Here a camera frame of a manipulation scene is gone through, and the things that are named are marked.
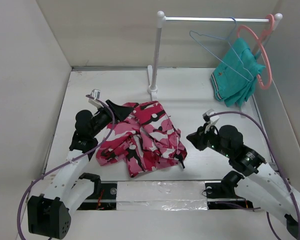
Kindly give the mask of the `pink camouflage trousers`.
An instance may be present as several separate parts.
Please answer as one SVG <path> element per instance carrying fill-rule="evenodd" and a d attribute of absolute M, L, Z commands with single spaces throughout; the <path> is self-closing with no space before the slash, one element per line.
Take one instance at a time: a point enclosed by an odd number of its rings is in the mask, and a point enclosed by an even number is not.
<path fill-rule="evenodd" d="M 181 130 L 174 127 L 158 101 L 127 102 L 133 111 L 115 126 L 108 124 L 107 140 L 96 152 L 101 166 L 124 161 L 131 178 L 146 172 L 183 165 L 187 150 Z"/>

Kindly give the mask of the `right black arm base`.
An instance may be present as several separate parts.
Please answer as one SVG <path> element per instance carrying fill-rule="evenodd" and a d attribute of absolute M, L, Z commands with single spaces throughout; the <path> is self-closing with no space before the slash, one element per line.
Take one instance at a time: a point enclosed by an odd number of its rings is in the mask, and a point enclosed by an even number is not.
<path fill-rule="evenodd" d="M 205 190 L 201 194 L 206 197 L 209 210 L 253 209 L 251 201 L 239 197 L 233 189 L 224 190 L 220 181 L 206 181 Z"/>

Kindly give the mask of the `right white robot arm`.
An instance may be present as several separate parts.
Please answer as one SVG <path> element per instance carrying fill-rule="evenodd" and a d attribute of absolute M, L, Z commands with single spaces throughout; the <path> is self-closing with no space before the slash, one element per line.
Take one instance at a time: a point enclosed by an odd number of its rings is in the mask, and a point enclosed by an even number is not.
<path fill-rule="evenodd" d="M 286 183 L 258 152 L 244 145 L 243 135 L 236 127 L 205 128 L 200 126 L 186 138 L 199 151 L 210 148 L 228 158 L 233 169 L 221 181 L 222 193 L 227 197 L 236 194 L 259 205 L 300 240 L 300 192 Z"/>

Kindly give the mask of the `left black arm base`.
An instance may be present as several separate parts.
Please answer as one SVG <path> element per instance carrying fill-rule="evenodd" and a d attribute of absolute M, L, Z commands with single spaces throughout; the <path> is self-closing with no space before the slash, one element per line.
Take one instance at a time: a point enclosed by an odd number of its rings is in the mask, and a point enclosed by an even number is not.
<path fill-rule="evenodd" d="M 78 208 L 81 211 L 112 211 L 117 209 L 118 183 L 102 182 L 98 194 L 89 196 Z"/>

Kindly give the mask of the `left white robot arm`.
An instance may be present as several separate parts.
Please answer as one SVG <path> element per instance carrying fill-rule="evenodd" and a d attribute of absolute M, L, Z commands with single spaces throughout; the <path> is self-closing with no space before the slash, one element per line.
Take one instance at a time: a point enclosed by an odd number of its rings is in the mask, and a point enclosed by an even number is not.
<path fill-rule="evenodd" d="M 124 121 L 134 109 L 110 100 L 100 105 L 95 114 L 89 110 L 76 114 L 65 163 L 54 168 L 55 177 L 40 195 L 29 198 L 27 219 L 31 234 L 62 240 L 70 229 L 72 214 L 83 201 L 101 194 L 100 176 L 83 172 L 101 146 L 96 136 L 107 126 Z"/>

